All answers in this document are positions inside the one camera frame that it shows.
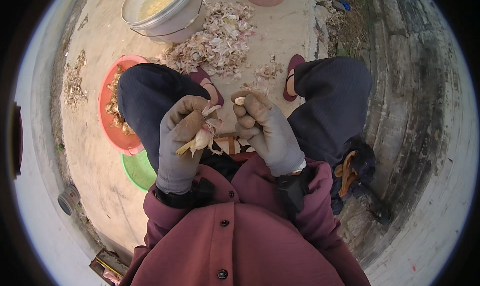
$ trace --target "black button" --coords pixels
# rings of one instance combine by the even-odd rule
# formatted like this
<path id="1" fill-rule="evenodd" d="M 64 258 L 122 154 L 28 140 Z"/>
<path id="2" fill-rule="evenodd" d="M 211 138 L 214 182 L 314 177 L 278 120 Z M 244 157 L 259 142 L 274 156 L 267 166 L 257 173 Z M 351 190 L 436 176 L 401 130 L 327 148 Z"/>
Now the black button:
<path id="1" fill-rule="evenodd" d="M 220 269 L 216 274 L 218 275 L 219 279 L 226 279 L 229 275 L 229 273 L 224 269 Z"/>

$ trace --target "maroon shoe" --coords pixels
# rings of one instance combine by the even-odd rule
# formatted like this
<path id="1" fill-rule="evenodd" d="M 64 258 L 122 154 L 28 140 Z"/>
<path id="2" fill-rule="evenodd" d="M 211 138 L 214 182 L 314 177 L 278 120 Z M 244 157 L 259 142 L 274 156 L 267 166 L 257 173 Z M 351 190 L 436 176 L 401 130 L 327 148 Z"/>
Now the maroon shoe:
<path id="1" fill-rule="evenodd" d="M 213 88 L 215 88 L 216 90 L 216 94 L 218 96 L 218 103 L 219 105 L 223 106 L 223 96 L 222 94 L 220 94 L 219 90 L 215 87 L 215 85 L 213 85 L 212 83 L 212 80 L 210 79 L 210 77 L 208 76 L 208 74 L 205 72 L 205 70 L 203 70 L 201 67 L 197 67 L 197 72 L 191 72 L 189 74 L 190 76 L 190 79 L 192 81 L 194 81 L 195 83 L 199 84 L 200 85 L 200 82 L 203 81 L 203 79 L 208 79 L 210 81 L 210 85 L 213 86 Z"/>
<path id="2" fill-rule="evenodd" d="M 291 59 L 290 59 L 290 63 L 288 64 L 288 71 L 287 71 L 287 74 L 289 74 L 291 72 L 292 69 L 294 69 L 298 64 L 302 64 L 302 63 L 305 63 L 305 59 L 301 56 L 301 55 L 294 55 Z M 291 76 L 287 76 L 287 80 L 285 81 L 285 88 L 283 89 L 283 98 L 285 98 L 285 100 L 287 102 L 292 102 L 294 101 L 298 95 L 295 95 L 295 96 L 290 96 L 289 93 L 287 92 L 287 82 L 289 81 L 288 79 L 292 78 L 293 77 L 293 74 Z"/>

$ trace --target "concrete wall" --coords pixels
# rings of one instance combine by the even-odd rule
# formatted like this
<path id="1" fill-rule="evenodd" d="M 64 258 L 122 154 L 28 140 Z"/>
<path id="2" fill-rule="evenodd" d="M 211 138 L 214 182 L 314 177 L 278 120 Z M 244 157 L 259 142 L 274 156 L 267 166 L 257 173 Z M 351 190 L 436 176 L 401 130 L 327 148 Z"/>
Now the concrete wall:
<path id="1" fill-rule="evenodd" d="M 63 191 L 51 135 L 50 88 L 55 52 L 76 0 L 55 0 L 39 23 L 20 68 L 23 160 L 15 181 L 20 214 L 34 249 L 59 285 L 105 285 L 89 267 L 97 253 L 57 203 Z"/>
<path id="2" fill-rule="evenodd" d="M 367 0 L 374 89 L 367 142 L 393 222 L 358 254 L 372 285 L 429 285 L 465 223 L 479 160 L 475 93 L 431 0 Z"/>

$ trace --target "maroon jacket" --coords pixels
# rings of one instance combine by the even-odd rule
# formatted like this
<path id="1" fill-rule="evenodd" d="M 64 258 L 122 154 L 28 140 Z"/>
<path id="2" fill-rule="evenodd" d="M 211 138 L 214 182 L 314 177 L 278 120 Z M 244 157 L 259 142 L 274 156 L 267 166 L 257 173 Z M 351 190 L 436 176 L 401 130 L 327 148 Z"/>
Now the maroon jacket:
<path id="1" fill-rule="evenodd" d="M 275 181 L 254 156 L 229 183 L 198 166 L 195 177 L 215 185 L 211 205 L 185 210 L 163 205 L 148 191 L 145 246 L 135 248 L 121 286 L 138 285 L 369 285 L 348 246 L 337 236 L 340 223 L 330 208 L 332 174 L 316 168 L 297 227 L 273 193 Z"/>

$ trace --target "dirty glove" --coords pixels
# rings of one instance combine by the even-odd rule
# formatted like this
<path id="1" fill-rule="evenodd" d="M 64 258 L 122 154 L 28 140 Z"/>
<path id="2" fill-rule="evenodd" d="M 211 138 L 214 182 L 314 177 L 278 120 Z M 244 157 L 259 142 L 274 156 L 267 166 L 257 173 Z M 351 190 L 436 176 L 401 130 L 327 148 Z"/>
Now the dirty glove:
<path id="1" fill-rule="evenodd" d="M 235 129 L 253 146 L 271 174 L 288 175 L 305 167 L 305 154 L 282 111 L 257 91 L 235 92 L 232 102 L 238 97 L 245 97 L 245 101 L 243 106 L 233 105 Z"/>
<path id="2" fill-rule="evenodd" d="M 158 176 L 155 184 L 163 193 L 184 194 L 192 187 L 203 150 L 192 157 L 190 152 L 178 156 L 175 151 L 195 137 L 205 119 L 202 110 L 207 100 L 200 96 L 182 97 L 165 114 L 160 123 Z"/>

